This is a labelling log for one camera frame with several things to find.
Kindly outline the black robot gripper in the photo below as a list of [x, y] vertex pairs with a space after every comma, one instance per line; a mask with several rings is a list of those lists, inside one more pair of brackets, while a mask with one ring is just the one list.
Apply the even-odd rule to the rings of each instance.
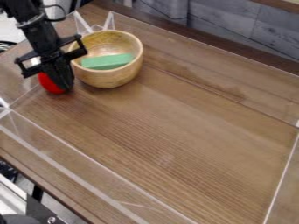
[[[72, 43], [78, 45], [78, 48], [70, 52], [64, 52], [62, 48]], [[36, 51], [31, 51], [21, 57], [16, 58], [13, 63], [20, 67], [24, 78], [29, 78], [39, 72], [44, 72], [49, 77], [54, 77], [56, 74], [56, 85], [63, 90], [71, 91], [74, 87], [71, 62], [87, 53], [88, 50], [83, 45], [82, 36], [76, 34], [67, 38], [59, 39], [58, 48], [54, 52], [39, 54]], [[36, 57], [40, 58], [40, 63], [36, 66], [27, 67], [24, 62]]]

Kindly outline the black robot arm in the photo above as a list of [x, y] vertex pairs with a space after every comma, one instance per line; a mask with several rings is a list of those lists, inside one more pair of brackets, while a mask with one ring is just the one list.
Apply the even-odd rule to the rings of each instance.
[[15, 18], [16, 27], [23, 31], [32, 50], [15, 59], [24, 78], [45, 73], [51, 81], [64, 91], [74, 87], [75, 74], [71, 62], [88, 54], [82, 35], [62, 38], [52, 22], [66, 17], [51, 19], [43, 0], [0, 0], [0, 9], [9, 18]]

